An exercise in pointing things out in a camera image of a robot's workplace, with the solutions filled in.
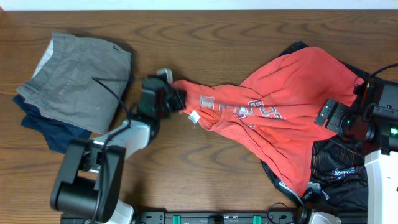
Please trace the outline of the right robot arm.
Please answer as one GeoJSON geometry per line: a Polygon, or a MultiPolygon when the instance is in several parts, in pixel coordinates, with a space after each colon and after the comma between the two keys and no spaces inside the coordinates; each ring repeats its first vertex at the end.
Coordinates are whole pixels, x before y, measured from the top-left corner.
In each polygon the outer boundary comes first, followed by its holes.
{"type": "Polygon", "coordinates": [[[368,177],[368,223],[397,222],[397,83],[370,78],[355,103],[329,99],[315,124],[362,142],[368,177]]]}

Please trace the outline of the red printed t-shirt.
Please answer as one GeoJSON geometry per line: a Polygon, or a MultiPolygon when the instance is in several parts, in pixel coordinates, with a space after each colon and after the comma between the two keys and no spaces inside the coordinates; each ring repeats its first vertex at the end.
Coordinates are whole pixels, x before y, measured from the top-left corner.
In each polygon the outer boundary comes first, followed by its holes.
{"type": "Polygon", "coordinates": [[[209,87],[186,80],[185,112],[203,129],[237,141],[264,161],[297,195],[310,182],[312,146],[333,132],[315,124],[327,100],[355,100],[363,79],[318,47],[285,54],[240,85],[209,87]]]}

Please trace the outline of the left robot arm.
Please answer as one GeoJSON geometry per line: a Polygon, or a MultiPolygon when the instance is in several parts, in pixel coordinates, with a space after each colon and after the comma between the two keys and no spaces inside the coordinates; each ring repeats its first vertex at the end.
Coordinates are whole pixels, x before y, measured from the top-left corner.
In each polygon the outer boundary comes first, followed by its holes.
{"type": "Polygon", "coordinates": [[[71,141],[50,195],[61,223],[133,223],[134,208],[119,198],[124,164],[156,138],[161,120],[184,109],[186,93],[172,83],[171,71],[159,70],[143,80],[139,102],[125,109],[119,127],[71,141]]]}

